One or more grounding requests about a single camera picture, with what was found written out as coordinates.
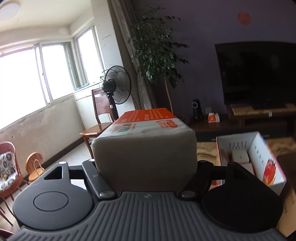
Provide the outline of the orange white tissue pack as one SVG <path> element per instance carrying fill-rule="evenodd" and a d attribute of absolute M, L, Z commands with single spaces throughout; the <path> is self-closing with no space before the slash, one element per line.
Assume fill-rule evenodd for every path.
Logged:
<path fill-rule="evenodd" d="M 92 141 L 95 164 L 117 193 L 179 193 L 197 170 L 195 132 L 166 108 L 127 111 Z"/>

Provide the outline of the apple printed cardboard box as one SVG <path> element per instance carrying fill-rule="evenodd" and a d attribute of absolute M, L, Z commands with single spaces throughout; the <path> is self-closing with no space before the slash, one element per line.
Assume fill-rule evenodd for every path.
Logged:
<path fill-rule="evenodd" d="M 259 132 L 218 136 L 216 144 L 219 166 L 227 166 L 234 151 L 245 150 L 255 176 L 277 195 L 281 194 L 287 178 L 278 160 Z"/>

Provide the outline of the black speaker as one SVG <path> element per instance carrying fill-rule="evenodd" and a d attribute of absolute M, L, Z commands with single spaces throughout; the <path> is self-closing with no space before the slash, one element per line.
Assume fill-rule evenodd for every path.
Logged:
<path fill-rule="evenodd" d="M 201 102 L 199 99 L 193 99 L 192 101 L 193 116 L 192 119 L 195 122 L 200 122 L 203 120 L 203 113 L 201 109 Z"/>

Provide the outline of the small orange white carton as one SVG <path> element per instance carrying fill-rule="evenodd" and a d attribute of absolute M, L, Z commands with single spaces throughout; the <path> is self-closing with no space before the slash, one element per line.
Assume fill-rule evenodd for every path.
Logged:
<path fill-rule="evenodd" d="M 220 123 L 220 116 L 217 113 L 208 114 L 208 123 Z"/>

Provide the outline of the small orange stool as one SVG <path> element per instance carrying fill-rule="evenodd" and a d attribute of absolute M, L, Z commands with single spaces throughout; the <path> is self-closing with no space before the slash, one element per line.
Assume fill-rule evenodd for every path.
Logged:
<path fill-rule="evenodd" d="M 25 169 L 26 172 L 29 174 L 28 179 L 30 182 L 35 181 L 45 172 L 45 169 L 41 165 L 43 161 L 44 157 L 39 152 L 33 152 L 27 158 Z"/>

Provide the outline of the brown wooden chair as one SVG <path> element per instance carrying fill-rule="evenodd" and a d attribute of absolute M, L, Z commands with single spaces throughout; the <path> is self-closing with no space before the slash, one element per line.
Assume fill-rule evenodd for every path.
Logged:
<path fill-rule="evenodd" d="M 95 124 L 91 124 L 90 127 L 86 127 L 84 131 L 79 133 L 79 135 L 83 138 L 90 156 L 93 159 L 94 155 L 89 140 L 91 138 L 97 138 L 102 134 L 114 122 L 114 118 L 108 98 L 102 88 L 91 90 L 91 100 L 96 122 Z"/>

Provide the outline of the floral cushion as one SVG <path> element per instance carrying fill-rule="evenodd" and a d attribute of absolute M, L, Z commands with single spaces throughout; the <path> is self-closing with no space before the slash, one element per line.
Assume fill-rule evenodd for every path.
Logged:
<path fill-rule="evenodd" d="M 17 170 L 15 155 L 13 152 L 5 152 L 1 154 L 1 192 L 6 191 L 17 179 Z"/>

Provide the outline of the dark wooden tv cabinet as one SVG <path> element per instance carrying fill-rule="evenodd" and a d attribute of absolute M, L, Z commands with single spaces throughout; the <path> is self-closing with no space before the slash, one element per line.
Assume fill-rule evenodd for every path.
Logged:
<path fill-rule="evenodd" d="M 284 108 L 253 109 L 251 106 L 227 105 L 227 114 L 220 114 L 218 123 L 191 120 L 198 142 L 213 142 L 218 136 L 236 133 L 260 132 L 264 138 L 295 136 L 295 105 Z"/>

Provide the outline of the black standing fan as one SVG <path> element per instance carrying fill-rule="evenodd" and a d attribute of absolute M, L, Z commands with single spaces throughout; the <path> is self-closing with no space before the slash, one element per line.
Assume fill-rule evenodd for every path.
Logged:
<path fill-rule="evenodd" d="M 130 75 L 124 67 L 114 65 L 107 69 L 102 84 L 102 90 L 108 98 L 114 121 L 119 118 L 116 105 L 124 104 L 130 96 L 138 108 L 137 101 L 132 95 L 132 81 Z"/>

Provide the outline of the black television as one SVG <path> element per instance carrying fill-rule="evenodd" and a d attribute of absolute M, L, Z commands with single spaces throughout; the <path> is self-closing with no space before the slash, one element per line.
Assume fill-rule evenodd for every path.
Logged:
<path fill-rule="evenodd" d="M 295 43 L 233 42 L 215 50 L 225 104 L 255 109 L 295 104 Z"/>

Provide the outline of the potted green tree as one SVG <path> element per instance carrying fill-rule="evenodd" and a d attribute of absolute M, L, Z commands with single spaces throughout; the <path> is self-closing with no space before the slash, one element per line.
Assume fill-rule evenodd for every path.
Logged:
<path fill-rule="evenodd" d="M 169 86 L 176 88 L 184 78 L 177 70 L 177 64 L 189 64 L 178 56 L 176 49 L 189 49 L 189 45 L 173 40 L 171 22 L 181 19 L 174 15 L 161 15 L 166 9 L 158 6 L 145 6 L 138 13 L 139 19 L 132 25 L 129 43 L 132 44 L 132 58 L 139 64 L 142 78 L 153 84 L 164 81 L 166 95 L 173 113 L 173 103 Z"/>

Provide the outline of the grey curtain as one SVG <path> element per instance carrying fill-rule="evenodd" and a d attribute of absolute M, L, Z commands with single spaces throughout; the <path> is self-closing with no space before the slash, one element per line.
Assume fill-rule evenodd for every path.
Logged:
<path fill-rule="evenodd" d="M 133 57 L 135 46 L 131 37 L 135 34 L 135 31 L 132 29 L 132 25 L 135 23 L 135 15 L 133 13 L 132 5 L 130 1 L 110 1 L 110 4 L 119 24 L 130 61 L 133 64 L 136 81 L 135 89 L 139 98 L 138 107 L 141 109 L 157 108 L 158 104 L 154 97 L 152 86 L 142 77 L 142 73 L 139 69 L 139 61 L 137 58 Z"/>

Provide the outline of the round ceiling lamp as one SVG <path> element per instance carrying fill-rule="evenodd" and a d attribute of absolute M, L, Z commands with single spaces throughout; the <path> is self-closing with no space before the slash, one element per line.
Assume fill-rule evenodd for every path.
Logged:
<path fill-rule="evenodd" d="M 7 2 L 1 5 L 0 20 L 6 21 L 13 18 L 20 10 L 20 4 L 17 2 Z"/>

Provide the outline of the white wall socket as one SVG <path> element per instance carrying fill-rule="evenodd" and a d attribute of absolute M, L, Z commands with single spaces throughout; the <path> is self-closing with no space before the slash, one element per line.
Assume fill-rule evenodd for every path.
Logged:
<path fill-rule="evenodd" d="M 208 115 L 212 112 L 212 108 L 205 108 L 205 113 Z"/>

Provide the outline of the red round wall sticker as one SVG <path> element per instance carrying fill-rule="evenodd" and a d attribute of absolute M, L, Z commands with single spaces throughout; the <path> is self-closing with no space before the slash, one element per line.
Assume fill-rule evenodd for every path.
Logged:
<path fill-rule="evenodd" d="M 251 16 L 246 12 L 239 12 L 237 19 L 242 25 L 248 26 L 251 24 Z"/>

